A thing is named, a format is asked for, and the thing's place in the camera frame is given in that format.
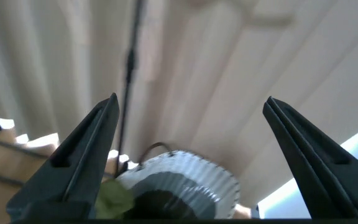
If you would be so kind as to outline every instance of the black pole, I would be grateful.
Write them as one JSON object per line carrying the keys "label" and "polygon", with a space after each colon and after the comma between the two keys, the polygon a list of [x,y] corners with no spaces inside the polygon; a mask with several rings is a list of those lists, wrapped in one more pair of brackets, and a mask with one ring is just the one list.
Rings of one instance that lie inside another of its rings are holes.
{"label": "black pole", "polygon": [[137,0],[135,3],[135,19],[134,19],[134,26],[132,27],[132,34],[131,34],[131,42],[129,46],[129,53],[127,56],[127,69],[126,69],[126,83],[125,83],[125,90],[124,90],[124,109],[122,111],[122,119],[121,119],[121,127],[120,127],[120,135],[119,135],[119,142],[118,142],[118,156],[116,159],[116,172],[114,174],[117,177],[121,172],[119,169],[119,156],[122,154],[122,147],[125,140],[125,127],[126,127],[126,115],[128,110],[128,99],[129,99],[129,92],[131,89],[131,81],[132,81],[132,73],[136,67],[136,45],[137,45],[137,34],[139,30],[139,22],[141,16],[143,0]]}

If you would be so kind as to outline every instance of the green cloth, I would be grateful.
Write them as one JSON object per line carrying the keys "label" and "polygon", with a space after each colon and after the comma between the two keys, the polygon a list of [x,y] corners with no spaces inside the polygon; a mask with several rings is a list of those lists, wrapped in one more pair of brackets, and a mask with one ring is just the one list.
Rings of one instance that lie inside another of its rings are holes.
{"label": "green cloth", "polygon": [[95,203],[96,218],[123,218],[124,212],[133,206],[134,198],[131,191],[125,189],[119,181],[111,179],[100,185]]}

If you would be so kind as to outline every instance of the corrugated metal sheet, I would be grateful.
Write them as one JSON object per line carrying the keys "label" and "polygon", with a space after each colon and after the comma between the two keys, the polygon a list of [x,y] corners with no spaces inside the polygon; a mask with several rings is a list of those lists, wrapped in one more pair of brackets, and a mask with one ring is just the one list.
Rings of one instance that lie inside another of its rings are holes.
{"label": "corrugated metal sheet", "polygon": [[[0,1],[0,117],[64,139],[120,96],[133,1]],[[262,116],[272,95],[342,143],[358,132],[358,1],[148,1],[125,152],[203,154],[255,205],[291,178]]]}

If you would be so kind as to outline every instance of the ribbed bowl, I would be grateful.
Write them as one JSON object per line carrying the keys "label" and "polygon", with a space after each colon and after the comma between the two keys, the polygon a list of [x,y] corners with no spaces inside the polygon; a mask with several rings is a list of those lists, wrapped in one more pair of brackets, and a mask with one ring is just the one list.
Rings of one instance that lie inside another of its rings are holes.
{"label": "ribbed bowl", "polygon": [[186,151],[149,159],[117,180],[134,194],[127,218],[232,218],[239,201],[230,172]]}

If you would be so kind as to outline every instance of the basket handle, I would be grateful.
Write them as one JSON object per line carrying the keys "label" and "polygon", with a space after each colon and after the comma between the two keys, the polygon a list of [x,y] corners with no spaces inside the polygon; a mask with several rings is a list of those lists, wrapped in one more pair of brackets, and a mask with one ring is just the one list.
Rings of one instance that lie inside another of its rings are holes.
{"label": "basket handle", "polygon": [[140,157],[140,160],[139,160],[139,168],[141,169],[142,166],[143,166],[143,162],[144,162],[144,159],[146,158],[146,156],[149,154],[149,152],[154,149],[155,147],[159,147],[159,146],[163,146],[168,152],[169,152],[169,156],[173,156],[173,152],[172,152],[172,149],[171,147],[167,144],[167,143],[164,143],[164,142],[156,142],[154,144],[152,144],[151,146],[149,146],[146,151],[143,152],[143,155]]}

